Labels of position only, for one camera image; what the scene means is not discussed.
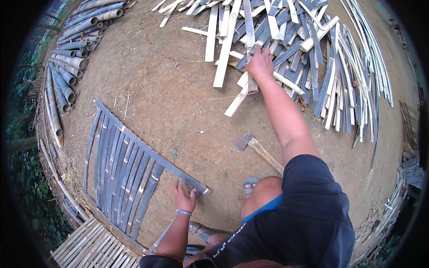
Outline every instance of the dirt ground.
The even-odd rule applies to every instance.
[[[180,30],[182,26],[204,29],[210,11],[198,16],[175,12],[167,25],[159,28],[164,15],[150,11],[158,2],[137,3],[125,16],[114,20],[75,87],[76,107],[61,118],[63,154],[72,172],[71,182],[73,187],[82,186],[86,148],[97,110],[95,99],[100,99],[156,152],[212,190],[210,196],[199,197],[192,220],[231,232],[241,225],[242,180],[278,175],[254,150],[240,152],[234,143],[251,131],[281,161],[279,143],[260,93],[246,97],[232,118],[224,115],[233,100],[225,97],[236,96],[241,90],[236,84],[240,72],[229,66],[224,87],[213,88],[216,66],[204,62],[206,37]],[[360,1],[384,54],[394,108],[383,97],[380,99],[374,170],[370,172],[375,144],[365,139],[352,148],[356,128],[348,134],[326,130],[312,108],[303,112],[322,159],[350,200],[349,215],[356,231],[352,259],[375,243],[371,239],[362,242],[395,186],[402,143],[399,100],[415,106],[413,96],[417,94],[402,44],[376,11],[376,4],[373,0]],[[338,0],[331,0],[326,12],[338,15],[340,23],[346,24],[359,42]],[[237,44],[233,49],[242,51],[243,45]],[[215,59],[220,50],[216,42]],[[157,240],[175,216],[174,181],[175,177],[165,170],[149,202],[137,238],[145,247]],[[189,242],[201,244],[193,237]]]

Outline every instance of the foot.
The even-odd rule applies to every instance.
[[[245,184],[244,188],[253,189],[256,186],[256,184]],[[249,196],[252,194],[252,192],[248,193],[244,196],[245,199],[249,198]]]
[[[259,182],[259,179],[257,177],[248,177],[244,179],[243,193],[244,193],[245,199],[249,198],[249,196],[253,193],[253,188],[256,186],[258,182]]]
[[[198,234],[200,234],[202,232],[205,232],[205,231],[207,231],[206,228],[200,227],[196,231],[196,235],[198,235]],[[209,238],[207,238],[207,243],[217,245],[220,242],[222,242],[227,236],[229,236],[229,234],[221,233],[221,232],[212,234],[211,236],[209,236]]]
[[[208,244],[214,244],[214,245],[217,245],[222,240],[224,240],[227,236],[229,236],[229,234],[212,230],[200,223],[196,223],[193,221],[189,222],[188,231],[192,235],[197,235],[198,238],[203,240],[204,242]]]

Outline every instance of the green foliage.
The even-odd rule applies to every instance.
[[[32,67],[20,69],[15,76],[7,114],[8,141],[35,136],[33,120],[37,103],[35,99],[27,98],[33,84],[24,80],[36,80],[39,58],[46,53],[49,42],[50,39],[46,39],[34,53],[27,50],[23,55],[21,64],[31,64]],[[42,245],[42,251],[55,250],[73,229],[54,200],[37,150],[9,155],[8,166],[13,196],[21,209],[24,224]]]

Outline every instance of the leaf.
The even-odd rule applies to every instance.
[[[37,231],[37,229],[39,229],[39,220],[38,219],[33,219],[32,221],[31,221],[31,226],[33,227],[33,229],[35,230],[35,231]]]

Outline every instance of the pile of bamboo strips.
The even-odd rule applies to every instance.
[[[166,0],[152,11],[157,11]],[[362,45],[356,44],[348,27],[340,25],[339,17],[325,13],[326,0],[175,0],[159,9],[166,12],[160,27],[164,27],[177,9],[187,15],[197,15],[210,8],[208,30],[189,27],[182,30],[207,36],[205,61],[214,61],[215,40],[222,45],[213,87],[222,87],[230,56],[240,61],[236,69],[253,54],[254,45],[268,46],[275,56],[273,76],[293,99],[314,107],[314,114],[324,118],[324,127],[350,132],[358,125],[357,138],[363,142],[369,135],[377,141],[380,93],[393,107],[392,91],[386,64],[371,25],[355,0],[346,0]],[[246,54],[231,46],[241,42]],[[327,46],[326,60],[321,43]],[[319,65],[326,73],[318,83]],[[252,91],[258,91],[255,81],[244,72],[237,82],[242,90],[225,115],[231,117],[240,103]]]
[[[51,255],[59,267],[137,268],[141,255],[125,247],[95,218],[77,228]]]

